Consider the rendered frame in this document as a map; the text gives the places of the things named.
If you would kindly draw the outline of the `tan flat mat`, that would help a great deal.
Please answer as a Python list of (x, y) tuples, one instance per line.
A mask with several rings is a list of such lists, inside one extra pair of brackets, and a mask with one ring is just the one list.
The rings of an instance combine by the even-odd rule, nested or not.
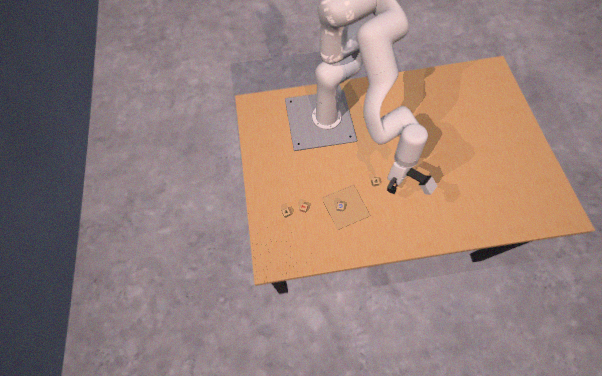
[[(322, 200), (337, 230), (370, 217), (354, 185), (323, 197)], [(337, 211), (338, 202), (344, 203), (343, 212)]]

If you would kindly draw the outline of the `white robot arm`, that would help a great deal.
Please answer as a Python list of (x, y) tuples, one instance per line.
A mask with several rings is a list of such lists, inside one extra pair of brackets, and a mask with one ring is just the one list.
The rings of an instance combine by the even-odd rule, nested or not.
[[(362, 26), (357, 23), (372, 13), (375, 17)], [(409, 29), (403, 9), (396, 0), (320, 0), (318, 17), (323, 62), (315, 69), (314, 124), (326, 130), (339, 125), (339, 84), (356, 75), (364, 64), (369, 87), (363, 115), (371, 138), (385, 144), (401, 134), (395, 160), (403, 167), (416, 165), (428, 138), (427, 130), (405, 106), (380, 118), (382, 102), (399, 75), (392, 44), (404, 38)]]

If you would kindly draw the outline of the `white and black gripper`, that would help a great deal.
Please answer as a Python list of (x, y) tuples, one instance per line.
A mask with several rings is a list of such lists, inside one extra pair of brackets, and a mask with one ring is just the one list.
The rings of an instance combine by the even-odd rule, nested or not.
[[(394, 160), (395, 160), (395, 156), (394, 156)], [(415, 165), (414, 165), (415, 166)], [(414, 167), (412, 166), (412, 167)], [(402, 181), (405, 179), (405, 177), (407, 176), (406, 173), (410, 170), (410, 168), (412, 167), (403, 167), (401, 165), (399, 165), (396, 160), (394, 161), (391, 170), (389, 172), (388, 175), (388, 180), (392, 180), (390, 181), (389, 186), (387, 187), (387, 191), (391, 194), (395, 194), (396, 190), (397, 190), (397, 186), (400, 185), (402, 183)], [(396, 181), (397, 180), (397, 181)], [(397, 182), (397, 183), (396, 183)], [(396, 184), (394, 186), (394, 184)], [(388, 190), (389, 189), (389, 190)]]

